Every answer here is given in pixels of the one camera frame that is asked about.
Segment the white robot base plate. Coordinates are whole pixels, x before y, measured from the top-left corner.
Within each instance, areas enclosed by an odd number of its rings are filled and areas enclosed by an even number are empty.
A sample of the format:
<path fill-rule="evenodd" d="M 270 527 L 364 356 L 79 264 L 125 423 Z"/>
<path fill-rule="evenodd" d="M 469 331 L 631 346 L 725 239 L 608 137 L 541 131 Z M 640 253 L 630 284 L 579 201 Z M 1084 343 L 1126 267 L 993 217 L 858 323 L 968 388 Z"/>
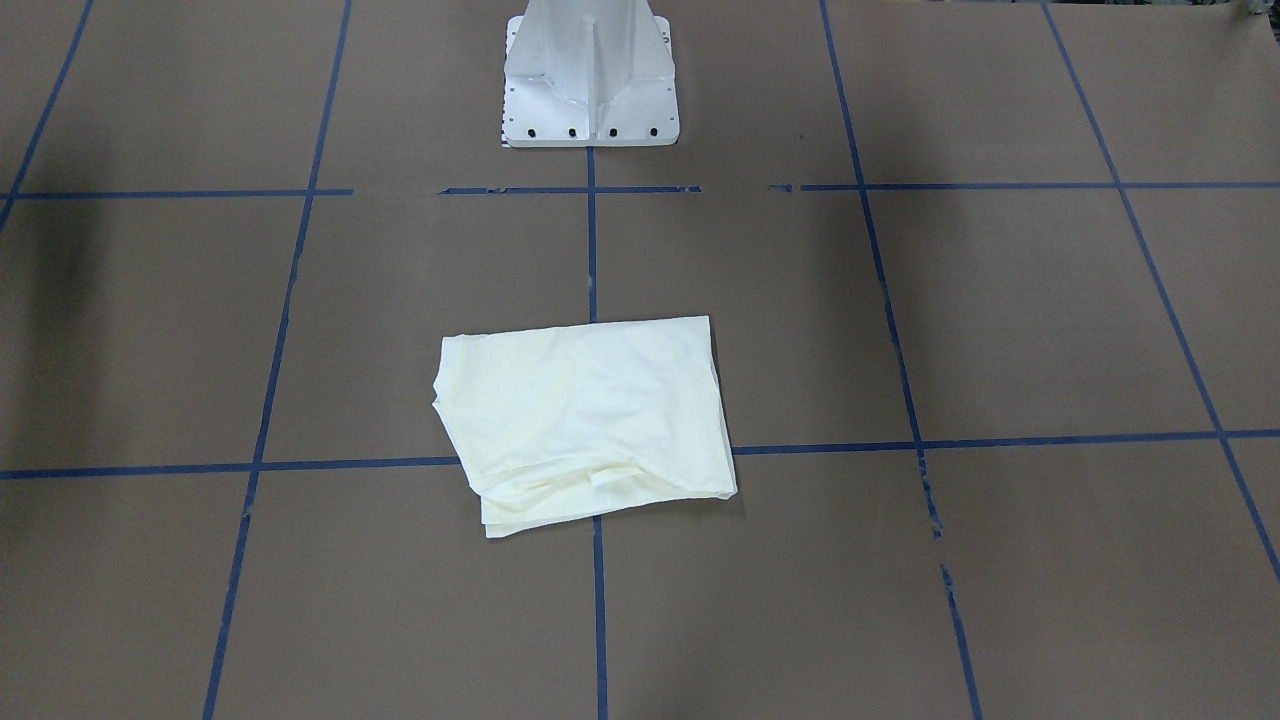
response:
<path fill-rule="evenodd" d="M 504 40 L 506 147 L 678 142 L 671 26 L 650 3 L 530 1 Z"/>

